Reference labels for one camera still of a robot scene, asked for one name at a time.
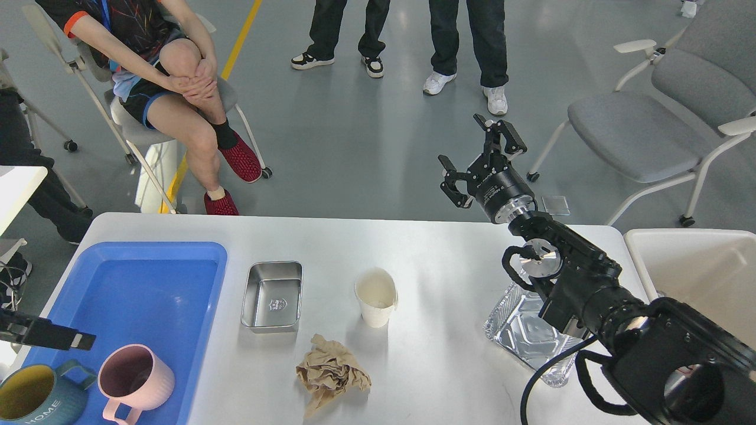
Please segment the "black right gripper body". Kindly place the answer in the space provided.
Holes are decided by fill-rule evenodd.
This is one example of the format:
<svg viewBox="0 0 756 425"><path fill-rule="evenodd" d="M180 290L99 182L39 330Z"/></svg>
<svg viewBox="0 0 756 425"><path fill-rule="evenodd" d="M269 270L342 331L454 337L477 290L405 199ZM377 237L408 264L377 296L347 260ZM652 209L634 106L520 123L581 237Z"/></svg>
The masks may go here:
<svg viewBox="0 0 756 425"><path fill-rule="evenodd" d="M481 161L468 167L468 205L478 202L495 224L510 223L526 211L537 210L535 195L511 164L497 170Z"/></svg>

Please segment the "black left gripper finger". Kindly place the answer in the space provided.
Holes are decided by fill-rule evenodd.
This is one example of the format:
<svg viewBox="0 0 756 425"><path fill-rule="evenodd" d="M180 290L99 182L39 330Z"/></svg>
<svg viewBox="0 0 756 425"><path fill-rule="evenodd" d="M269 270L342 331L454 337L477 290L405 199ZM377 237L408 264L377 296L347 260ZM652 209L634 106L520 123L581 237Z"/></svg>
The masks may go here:
<svg viewBox="0 0 756 425"><path fill-rule="evenodd" d="M3 309L1 339L12 344L65 351L69 349L89 351L96 341L96 336L68 328L68 326L55 325L48 318Z"/></svg>

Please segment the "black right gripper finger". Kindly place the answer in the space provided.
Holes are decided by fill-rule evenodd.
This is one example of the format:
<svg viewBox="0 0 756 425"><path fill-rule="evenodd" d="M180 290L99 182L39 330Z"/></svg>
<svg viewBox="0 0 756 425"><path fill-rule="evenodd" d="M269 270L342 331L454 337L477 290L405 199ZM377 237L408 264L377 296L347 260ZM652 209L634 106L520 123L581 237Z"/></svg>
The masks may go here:
<svg viewBox="0 0 756 425"><path fill-rule="evenodd" d="M512 123L503 119L493 121L474 114L476 123L485 132L482 164L488 170L501 171L514 157L527 152L527 146Z"/></svg>
<svg viewBox="0 0 756 425"><path fill-rule="evenodd" d="M469 209L473 196L459 191L457 181L469 181L471 177L467 173L458 172L451 160L445 155L438 155L438 161L444 169L444 180L440 184L440 188L457 208Z"/></svg>

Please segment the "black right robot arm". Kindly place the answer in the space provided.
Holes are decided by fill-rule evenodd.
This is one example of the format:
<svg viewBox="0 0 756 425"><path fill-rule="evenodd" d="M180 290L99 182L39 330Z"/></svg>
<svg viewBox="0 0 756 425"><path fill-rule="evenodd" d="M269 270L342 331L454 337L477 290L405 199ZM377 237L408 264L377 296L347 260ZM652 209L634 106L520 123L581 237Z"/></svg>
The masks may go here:
<svg viewBox="0 0 756 425"><path fill-rule="evenodd" d="M524 240L505 250L502 266L540 296L548 325L581 339L568 354L591 403L651 424L753 424L754 350L688 304L647 304L621 287L620 264L537 209L511 162L527 150L514 126L474 119L483 151L465 172L440 155L441 188L459 208L478 202L492 223Z"/></svg>

